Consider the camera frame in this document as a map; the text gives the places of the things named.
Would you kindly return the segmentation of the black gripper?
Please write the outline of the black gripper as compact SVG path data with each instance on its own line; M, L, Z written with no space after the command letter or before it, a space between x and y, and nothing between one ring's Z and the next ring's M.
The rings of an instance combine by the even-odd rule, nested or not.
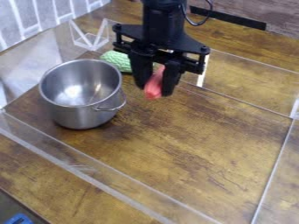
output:
M174 88L184 72L203 74L211 49L180 28L174 34L166 29L147 29L140 24L115 24L114 47L130 58L136 86L143 89L154 73L154 62L164 64L163 96L174 93Z

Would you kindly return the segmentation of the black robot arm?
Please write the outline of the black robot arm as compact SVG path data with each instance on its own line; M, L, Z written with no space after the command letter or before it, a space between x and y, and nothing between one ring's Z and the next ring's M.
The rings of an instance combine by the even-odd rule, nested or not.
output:
M187 0L142 0L143 23L115 24L114 49L130 58L135 84L146 88L154 63L164 65L162 95L170 96L186 72L203 74L211 49L184 32Z

